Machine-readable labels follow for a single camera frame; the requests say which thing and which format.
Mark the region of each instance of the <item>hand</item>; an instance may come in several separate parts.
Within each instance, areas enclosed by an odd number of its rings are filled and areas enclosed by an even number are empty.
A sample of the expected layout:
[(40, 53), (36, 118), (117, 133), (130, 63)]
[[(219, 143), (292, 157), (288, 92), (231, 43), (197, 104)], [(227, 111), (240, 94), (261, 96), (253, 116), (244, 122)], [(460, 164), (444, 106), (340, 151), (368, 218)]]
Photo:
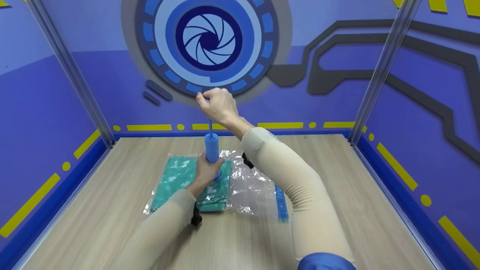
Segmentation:
[(216, 175), (218, 174), (218, 171), (220, 170), (220, 167), (222, 167), (224, 162), (225, 162), (225, 159), (218, 158), (218, 160), (215, 163), (210, 163), (208, 162), (207, 156), (204, 152), (197, 159), (197, 170), (195, 171), (195, 181), (200, 181), (202, 183), (209, 184), (215, 179)]
[(195, 180), (187, 187), (195, 198), (215, 179), (220, 167), (225, 162), (223, 158), (218, 158), (215, 163), (207, 160), (205, 152), (198, 157), (197, 170), (195, 171)]
[(197, 93), (197, 102), (202, 111), (213, 121), (226, 126), (228, 122), (239, 118), (237, 103), (232, 94), (225, 88), (214, 88)]

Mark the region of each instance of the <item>blue trim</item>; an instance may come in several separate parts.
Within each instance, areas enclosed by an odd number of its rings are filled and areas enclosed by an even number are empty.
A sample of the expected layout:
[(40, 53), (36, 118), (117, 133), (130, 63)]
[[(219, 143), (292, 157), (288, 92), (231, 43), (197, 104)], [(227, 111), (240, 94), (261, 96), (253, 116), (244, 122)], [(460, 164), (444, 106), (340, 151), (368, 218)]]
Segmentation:
[(201, 92), (202, 88), (200, 86), (193, 85), (191, 83), (187, 83), (187, 89), (190, 90), (191, 92)]
[(252, 0), (253, 4), (258, 7), (264, 3), (264, 0)]
[(265, 41), (264, 42), (264, 49), (262, 51), (263, 58), (269, 58), (270, 54), (272, 54), (273, 50), (273, 42), (272, 41)]
[(378, 152), (369, 144), (367, 139), (360, 136), (357, 147), (445, 269), (469, 269), (466, 262), (450, 245), (435, 223), (433, 223), (425, 212), (423, 212), (422, 208), (417, 204), (411, 193), (403, 186), (390, 167), (385, 163), (384, 159), (381, 158)]
[(155, 14), (156, 7), (158, 6), (159, 0), (147, 0), (145, 3), (145, 12), (153, 16)]
[(265, 13), (262, 15), (262, 21), (264, 23), (264, 32), (270, 33), (273, 32), (273, 19), (270, 13)]
[(256, 77), (258, 77), (258, 75), (260, 75), (260, 72), (262, 72), (262, 70), (264, 69), (264, 66), (262, 66), (261, 64), (257, 63), (257, 65), (253, 68), (253, 70), (250, 72), (250, 77), (252, 77), (253, 79), (255, 79)]
[[(131, 132), (131, 133), (115, 133), (115, 139), (119, 140), (122, 137), (138, 138), (138, 137), (197, 137), (205, 136), (208, 130), (197, 132), (165, 132), (159, 131), (157, 133), (152, 132)], [(345, 138), (348, 137), (348, 130), (270, 130), (273, 135), (324, 135), (324, 134), (341, 134)], [(233, 136), (230, 131), (218, 131), (215, 130), (218, 136)]]
[(7, 238), (9, 242), (0, 252), (0, 269), (11, 270), (15, 266), (106, 150), (103, 140), (96, 142), (31, 218), (20, 224), (13, 238)]
[(247, 85), (247, 82), (245, 82), (245, 80), (239, 80), (236, 83), (231, 84), (230, 88), (232, 89), (232, 91), (237, 91), (238, 89), (241, 89), (246, 85)]
[(147, 41), (153, 41), (153, 25), (144, 23), (144, 37)]
[(180, 82), (180, 77), (178, 77), (171, 69), (165, 71), (165, 75), (172, 80), (174, 83), (179, 83)]
[(155, 62), (155, 64), (157, 64), (157, 66), (163, 65), (164, 62), (163, 62), (162, 57), (160, 56), (160, 54), (158, 53), (157, 50), (151, 49), (150, 50), (150, 56), (152, 57), (153, 62)]

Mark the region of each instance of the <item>blue sleeve cuff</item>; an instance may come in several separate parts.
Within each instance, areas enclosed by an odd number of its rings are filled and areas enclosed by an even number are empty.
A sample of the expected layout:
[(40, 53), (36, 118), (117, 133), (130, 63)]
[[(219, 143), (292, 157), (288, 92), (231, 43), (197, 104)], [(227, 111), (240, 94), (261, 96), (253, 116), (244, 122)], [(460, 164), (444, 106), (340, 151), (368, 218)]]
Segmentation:
[(298, 270), (356, 270), (351, 262), (331, 253), (312, 253), (303, 257)]

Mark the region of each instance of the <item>wooden surface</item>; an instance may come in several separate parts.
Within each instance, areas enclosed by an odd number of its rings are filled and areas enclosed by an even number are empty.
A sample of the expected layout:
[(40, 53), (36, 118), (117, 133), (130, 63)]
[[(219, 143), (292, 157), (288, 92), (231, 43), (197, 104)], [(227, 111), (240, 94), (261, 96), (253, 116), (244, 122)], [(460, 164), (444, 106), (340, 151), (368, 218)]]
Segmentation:
[[(359, 270), (433, 269), (343, 136), (279, 139), (322, 177)], [(240, 150), (240, 144), (222, 137), (220, 148)], [(142, 209), (168, 153), (199, 154), (203, 149), (202, 137), (122, 138), (24, 269), (107, 269), (142, 222)], [(203, 218), (198, 230), (184, 230), (153, 269), (296, 268), (289, 224), (232, 210)]]

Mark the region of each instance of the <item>clear plastic bag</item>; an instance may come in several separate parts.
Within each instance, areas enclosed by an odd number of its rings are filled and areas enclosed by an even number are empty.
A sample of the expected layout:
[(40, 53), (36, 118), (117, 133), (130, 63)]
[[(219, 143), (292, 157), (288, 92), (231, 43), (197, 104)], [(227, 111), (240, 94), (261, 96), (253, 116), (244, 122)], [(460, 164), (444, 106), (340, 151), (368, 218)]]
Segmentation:
[[(250, 169), (245, 165), (241, 155), (238, 151), (220, 152), (226, 161), (221, 169), (222, 180), (220, 183), (212, 182), (205, 189), (197, 199), (197, 207), (201, 212), (234, 209), (240, 214), (288, 221), (283, 191), (256, 168)], [(187, 187), (193, 181), (197, 158), (198, 155), (168, 155), (165, 170), (143, 210), (145, 215), (154, 212), (178, 189)], [(228, 171), (224, 166), (230, 166), (229, 175), (224, 175)]]

